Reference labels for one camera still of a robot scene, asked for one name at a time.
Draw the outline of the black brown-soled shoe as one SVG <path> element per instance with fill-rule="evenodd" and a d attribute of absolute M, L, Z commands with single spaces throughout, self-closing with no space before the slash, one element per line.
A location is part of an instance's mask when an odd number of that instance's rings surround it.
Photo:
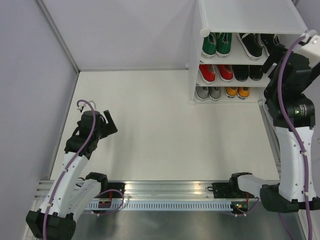
<path fill-rule="evenodd" d="M 261 70 L 261 66 L 260 65 L 250 65 L 249 66 L 249 77 L 253 80 L 253 81 L 260 81 L 263 77 L 263 72 Z"/>
<path fill-rule="evenodd" d="M 249 77 L 250 68 L 248 65 L 233 65 L 232 66 L 234 77 L 239 82 L 247 81 Z"/>

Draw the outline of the orange sneaker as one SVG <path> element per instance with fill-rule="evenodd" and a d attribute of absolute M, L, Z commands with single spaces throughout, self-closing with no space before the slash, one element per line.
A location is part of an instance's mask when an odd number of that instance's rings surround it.
<path fill-rule="evenodd" d="M 238 98 L 241 100 L 247 99 L 250 95 L 250 90 L 251 90 L 250 87 L 244 87 L 244 86 L 238 87 L 237 89 Z"/>
<path fill-rule="evenodd" d="M 238 95 L 238 88 L 235 86 L 227 86 L 225 87 L 225 95 L 229 99 L 233 99 Z"/>

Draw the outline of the green sneaker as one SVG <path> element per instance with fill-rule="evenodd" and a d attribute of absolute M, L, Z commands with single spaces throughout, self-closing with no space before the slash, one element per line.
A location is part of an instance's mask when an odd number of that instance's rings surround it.
<path fill-rule="evenodd" d="M 232 33 L 230 32 L 216 32 L 216 54 L 221 57 L 227 57 L 231 52 Z"/>
<path fill-rule="evenodd" d="M 207 37 L 203 39 L 201 55 L 206 59 L 211 59 L 217 50 L 217 39 L 214 32 L 210 32 Z"/>

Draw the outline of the red sneaker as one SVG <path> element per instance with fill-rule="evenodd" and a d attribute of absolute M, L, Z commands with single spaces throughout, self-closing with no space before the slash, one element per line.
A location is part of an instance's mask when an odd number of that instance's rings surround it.
<path fill-rule="evenodd" d="M 220 79 L 223 82 L 231 82 L 234 77 L 232 66 L 229 64 L 219 64 L 217 67 Z"/>
<path fill-rule="evenodd" d="M 199 73 L 205 84 L 212 84 L 216 79 L 216 71 L 213 64 L 200 64 Z"/>

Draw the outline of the grey sneaker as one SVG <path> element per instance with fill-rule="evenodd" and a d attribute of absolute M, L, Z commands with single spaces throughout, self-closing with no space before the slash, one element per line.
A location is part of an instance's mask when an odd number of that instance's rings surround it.
<path fill-rule="evenodd" d="M 195 95 L 200 101 L 205 101 L 209 97 L 209 89 L 207 86 L 196 86 Z"/>
<path fill-rule="evenodd" d="M 221 98 L 221 88 L 219 86 L 211 86 L 208 88 L 209 98 L 212 101 L 218 101 Z"/>

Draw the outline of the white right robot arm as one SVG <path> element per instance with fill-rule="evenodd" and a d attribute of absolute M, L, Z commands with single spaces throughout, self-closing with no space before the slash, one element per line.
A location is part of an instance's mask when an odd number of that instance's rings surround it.
<path fill-rule="evenodd" d="M 304 90 L 320 74 L 319 41 L 311 40 L 300 48 L 277 46 L 262 71 L 270 79 L 263 95 L 279 143 L 280 181 L 269 183 L 249 172 L 234 173 L 228 192 L 235 198 L 249 193 L 269 212 L 318 210 L 320 199 L 312 183 L 310 158 L 316 114 Z"/>

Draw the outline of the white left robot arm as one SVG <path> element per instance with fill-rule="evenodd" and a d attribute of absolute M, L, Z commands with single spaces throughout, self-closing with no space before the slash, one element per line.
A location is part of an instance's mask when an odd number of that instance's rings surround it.
<path fill-rule="evenodd" d="M 88 164 L 98 142 L 118 129 L 109 110 L 85 111 L 77 128 L 67 140 L 57 178 L 38 210 L 31 210 L 26 223 L 33 236 L 41 240 L 70 240 L 80 215 L 95 198 L 109 193 L 108 177 L 90 172 L 75 190 L 81 172 Z"/>

